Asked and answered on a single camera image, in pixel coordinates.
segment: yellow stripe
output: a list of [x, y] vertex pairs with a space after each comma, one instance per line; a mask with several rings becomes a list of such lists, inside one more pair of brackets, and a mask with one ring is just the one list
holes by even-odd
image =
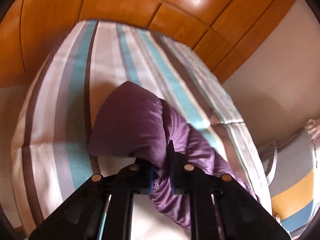
[[271, 199], [272, 211], [283, 220], [304, 208], [313, 198], [314, 170], [291, 188], [274, 196]]

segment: copper-colored screw head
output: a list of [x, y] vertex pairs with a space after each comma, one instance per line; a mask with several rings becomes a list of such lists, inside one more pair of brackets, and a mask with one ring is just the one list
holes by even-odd
[[193, 171], [195, 169], [195, 167], [192, 164], [186, 164], [186, 165], [184, 165], [184, 169], [186, 171]]
[[91, 179], [92, 179], [92, 181], [97, 182], [97, 181], [100, 181], [102, 179], [102, 176], [100, 174], [94, 174], [91, 177]]
[[139, 165], [137, 164], [131, 164], [130, 167], [129, 167], [130, 170], [132, 171], [137, 171], [139, 169]]
[[232, 181], [232, 177], [231, 177], [231, 175], [229, 175], [229, 174], [223, 174], [222, 176], [221, 176], [221, 179], [223, 180], [223, 181]]

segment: wooden wall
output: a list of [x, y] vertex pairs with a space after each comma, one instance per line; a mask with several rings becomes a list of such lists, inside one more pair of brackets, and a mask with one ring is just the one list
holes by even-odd
[[0, 24], [0, 87], [29, 81], [80, 20], [148, 27], [190, 46], [224, 82], [295, 0], [16, 0]]

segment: purple satin fabric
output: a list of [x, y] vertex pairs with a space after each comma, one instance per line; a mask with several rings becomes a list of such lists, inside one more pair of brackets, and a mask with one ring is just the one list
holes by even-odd
[[252, 189], [209, 146], [199, 131], [165, 100], [132, 82], [119, 86], [101, 106], [93, 127], [89, 153], [95, 156], [139, 157], [157, 166], [159, 178], [154, 181], [151, 200], [158, 212], [190, 229], [189, 197], [172, 194], [168, 171], [165, 171], [169, 140], [173, 141], [176, 152], [187, 156], [189, 163], [206, 174], [230, 174], [256, 198]]

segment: bed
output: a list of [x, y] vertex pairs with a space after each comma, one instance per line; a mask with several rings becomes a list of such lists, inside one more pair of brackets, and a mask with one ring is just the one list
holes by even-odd
[[[133, 159], [88, 154], [105, 98], [132, 81], [167, 100], [199, 130], [271, 214], [262, 163], [230, 96], [186, 45], [161, 33], [86, 20], [51, 52], [31, 84], [12, 139], [12, 185], [28, 236], [92, 174], [108, 176]], [[132, 239], [185, 239], [145, 196], [134, 199]]]

